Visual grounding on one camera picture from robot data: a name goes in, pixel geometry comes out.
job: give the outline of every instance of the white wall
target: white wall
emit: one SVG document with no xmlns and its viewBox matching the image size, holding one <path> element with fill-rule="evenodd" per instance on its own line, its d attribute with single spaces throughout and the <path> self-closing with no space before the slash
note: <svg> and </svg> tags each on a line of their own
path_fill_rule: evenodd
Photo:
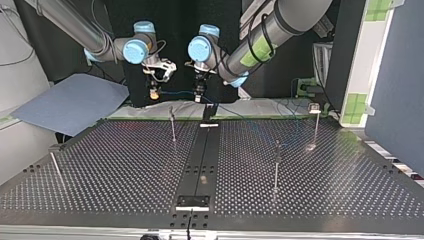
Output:
<svg viewBox="0 0 424 240">
<path fill-rule="evenodd" d="M 12 0 L 0 0 L 0 4 L 15 8 Z M 8 16 L 26 36 L 20 19 Z M 30 52 L 31 48 L 0 16 L 0 65 L 24 59 Z M 35 53 L 23 63 L 0 66 L 0 120 L 48 88 Z M 18 120 L 0 121 L 0 184 L 48 154 L 48 147 L 55 143 L 49 130 Z"/>
<path fill-rule="evenodd" d="M 15 8 L 12 0 L 0 0 Z M 9 14 L 19 30 L 25 34 L 20 19 Z M 26 58 L 31 48 L 0 16 L 0 65 Z M 49 88 L 47 77 L 41 68 L 36 54 L 20 64 L 0 66 L 0 112 L 22 105 Z"/>
<path fill-rule="evenodd" d="M 384 21 L 363 20 L 344 98 L 342 116 L 350 93 L 367 94 L 366 103 L 368 105 L 371 103 L 392 17 L 393 10 L 390 10 Z M 368 115 L 364 114 L 359 124 L 343 123 L 343 120 L 340 123 L 343 127 L 364 128 L 367 118 Z"/>
</svg>

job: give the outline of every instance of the gray panel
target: gray panel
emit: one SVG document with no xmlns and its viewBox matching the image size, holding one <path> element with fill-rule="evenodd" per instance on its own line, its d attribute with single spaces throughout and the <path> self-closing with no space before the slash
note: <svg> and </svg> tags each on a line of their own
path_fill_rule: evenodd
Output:
<svg viewBox="0 0 424 240">
<path fill-rule="evenodd" d="M 366 134 L 424 176 L 424 15 L 422 0 L 396 8 L 371 106 Z"/>
<path fill-rule="evenodd" d="M 366 0 L 341 0 L 325 89 L 334 108 L 341 111 L 356 51 Z"/>
<path fill-rule="evenodd" d="M 61 176 L 47 158 L 3 186 L 0 223 L 161 226 L 169 222 L 197 126 L 176 122 L 174 143 L 168 121 L 105 122 L 54 153 Z"/>
<path fill-rule="evenodd" d="M 221 123 L 209 229 L 424 233 L 424 189 L 334 121 Z M 282 163 L 274 192 L 275 144 Z M 316 147 L 310 150 L 310 144 Z"/>
</svg>

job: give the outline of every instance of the robotic arm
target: robotic arm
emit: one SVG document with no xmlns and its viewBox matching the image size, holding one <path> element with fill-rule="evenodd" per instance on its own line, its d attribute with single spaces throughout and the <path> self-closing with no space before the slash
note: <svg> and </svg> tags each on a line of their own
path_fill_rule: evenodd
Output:
<svg viewBox="0 0 424 240">
<path fill-rule="evenodd" d="M 276 0 L 273 12 L 262 16 L 262 22 L 229 55 L 218 46 L 220 30 L 201 25 L 199 35 L 188 46 L 196 71 L 196 100 L 200 101 L 210 73 L 217 73 L 224 84 L 240 87 L 249 70 L 266 63 L 275 49 L 292 36 L 312 28 L 325 14 L 332 0 Z"/>
<path fill-rule="evenodd" d="M 168 82 L 177 70 L 168 59 L 159 57 L 158 41 L 153 23 L 141 21 L 134 24 L 134 36 L 112 40 L 99 27 L 79 14 L 67 0 L 26 0 L 37 13 L 45 16 L 84 47 L 91 61 L 126 60 L 141 64 L 149 76 L 151 97 L 157 99 L 160 84 Z"/>
</svg>

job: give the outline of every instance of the perforated metal plate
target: perforated metal plate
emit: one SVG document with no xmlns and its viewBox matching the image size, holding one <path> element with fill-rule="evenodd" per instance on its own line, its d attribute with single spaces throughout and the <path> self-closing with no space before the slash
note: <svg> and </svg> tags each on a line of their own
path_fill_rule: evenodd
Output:
<svg viewBox="0 0 424 240">
<path fill-rule="evenodd" d="M 15 186 L 2 192 L 1 209 L 69 216 L 167 216 L 197 126 L 176 122 L 173 142 L 168 121 L 105 122 L 54 153 L 61 174 L 50 159 L 22 174 Z"/>
<path fill-rule="evenodd" d="M 211 227 L 422 233 L 423 191 L 334 121 L 224 121 Z"/>
<path fill-rule="evenodd" d="M 0 187 L 0 225 L 186 229 L 189 192 L 211 199 L 192 230 L 424 235 L 424 190 L 334 121 L 198 124 L 175 144 L 169 122 L 97 126 L 54 153 L 61 177 L 46 158 Z"/>
</svg>

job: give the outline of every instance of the blue cloth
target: blue cloth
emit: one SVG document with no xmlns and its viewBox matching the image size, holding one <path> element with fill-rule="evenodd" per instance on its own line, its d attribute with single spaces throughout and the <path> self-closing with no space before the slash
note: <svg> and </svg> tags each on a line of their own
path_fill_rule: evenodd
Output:
<svg viewBox="0 0 424 240">
<path fill-rule="evenodd" d="M 128 95 L 126 86 L 87 74 L 74 74 L 11 115 L 27 123 L 75 136 L 113 113 Z"/>
</svg>

